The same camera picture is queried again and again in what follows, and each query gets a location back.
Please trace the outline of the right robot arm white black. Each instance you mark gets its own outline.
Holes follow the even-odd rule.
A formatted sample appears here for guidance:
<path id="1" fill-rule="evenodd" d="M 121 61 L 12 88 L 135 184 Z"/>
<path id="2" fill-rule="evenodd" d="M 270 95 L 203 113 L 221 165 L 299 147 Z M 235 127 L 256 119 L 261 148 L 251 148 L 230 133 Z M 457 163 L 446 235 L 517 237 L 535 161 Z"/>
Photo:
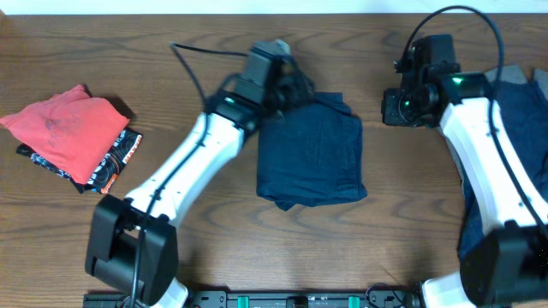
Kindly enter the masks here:
<path id="1" fill-rule="evenodd" d="M 383 123 L 439 130 L 473 188 L 483 232 L 457 272 L 421 283 L 421 305 L 546 299 L 547 203 L 510 142 L 492 83 L 461 71 L 449 34 L 409 43 L 395 68 L 401 85 L 384 91 Z"/>

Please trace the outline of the dark navy shorts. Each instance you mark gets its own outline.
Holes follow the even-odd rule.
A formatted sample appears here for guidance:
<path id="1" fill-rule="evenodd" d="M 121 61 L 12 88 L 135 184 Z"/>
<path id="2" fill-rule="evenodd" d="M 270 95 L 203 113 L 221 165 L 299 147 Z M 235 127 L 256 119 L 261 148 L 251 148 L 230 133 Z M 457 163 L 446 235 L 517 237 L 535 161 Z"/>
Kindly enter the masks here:
<path id="1" fill-rule="evenodd" d="M 362 140 L 343 94 L 316 93 L 312 104 L 260 129 L 257 195 L 284 211 L 362 200 Z"/>

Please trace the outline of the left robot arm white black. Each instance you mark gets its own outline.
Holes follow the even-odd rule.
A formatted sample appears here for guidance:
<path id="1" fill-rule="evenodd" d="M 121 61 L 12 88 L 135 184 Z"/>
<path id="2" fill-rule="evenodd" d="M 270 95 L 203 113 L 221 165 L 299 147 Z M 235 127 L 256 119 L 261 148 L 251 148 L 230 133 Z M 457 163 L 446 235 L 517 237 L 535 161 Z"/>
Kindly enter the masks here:
<path id="1" fill-rule="evenodd" d="M 105 195 L 96 205 L 85 270 L 115 288 L 92 294 L 85 307 L 183 307 L 188 289 L 177 280 L 178 228 L 213 176 L 237 157 L 261 123 L 310 104 L 313 82 L 289 45 L 257 41 L 242 72 L 228 75 L 206 96 L 192 131 L 162 166 L 124 198 Z"/>

